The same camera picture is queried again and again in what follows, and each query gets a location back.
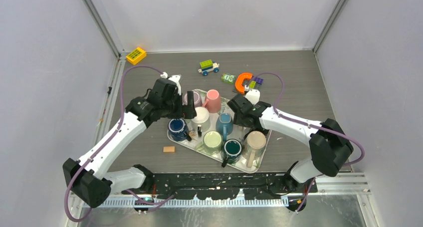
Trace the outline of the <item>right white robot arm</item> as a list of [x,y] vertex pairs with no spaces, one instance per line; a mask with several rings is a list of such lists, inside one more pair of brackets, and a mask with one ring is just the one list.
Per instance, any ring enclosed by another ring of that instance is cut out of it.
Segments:
[[353,152],[351,142],[333,119],[319,122],[299,118],[266,102],[253,104],[241,94],[230,99],[228,106],[234,112],[236,125],[276,131],[309,147],[311,156],[295,162],[283,176],[291,192],[298,192],[316,176],[336,176]]

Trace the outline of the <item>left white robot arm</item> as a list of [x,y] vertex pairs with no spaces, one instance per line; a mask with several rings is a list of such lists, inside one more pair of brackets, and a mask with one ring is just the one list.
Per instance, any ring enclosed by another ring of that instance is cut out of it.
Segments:
[[65,181],[71,191],[91,208],[103,204],[110,194],[136,189],[141,194],[152,190],[152,173],[141,165],[117,172],[109,168],[123,150],[150,125],[161,118],[196,117],[193,92],[183,104],[180,75],[156,80],[147,97],[136,97],[124,108],[116,125],[91,150],[78,160],[63,164]]

